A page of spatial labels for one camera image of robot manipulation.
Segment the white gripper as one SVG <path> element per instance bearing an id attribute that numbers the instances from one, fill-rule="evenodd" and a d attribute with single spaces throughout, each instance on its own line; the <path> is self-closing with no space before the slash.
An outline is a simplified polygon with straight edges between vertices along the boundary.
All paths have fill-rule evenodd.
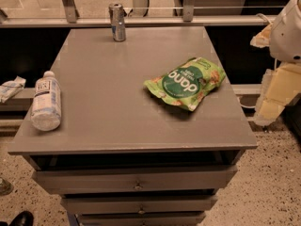
<path id="1" fill-rule="evenodd" d="M 269 46 L 271 57 L 281 61 L 278 68 L 268 69 L 263 75 L 255 106 L 254 122 L 268 126 L 301 92 L 300 0 L 290 0 L 273 24 L 254 36 L 250 44 L 258 48 Z"/>

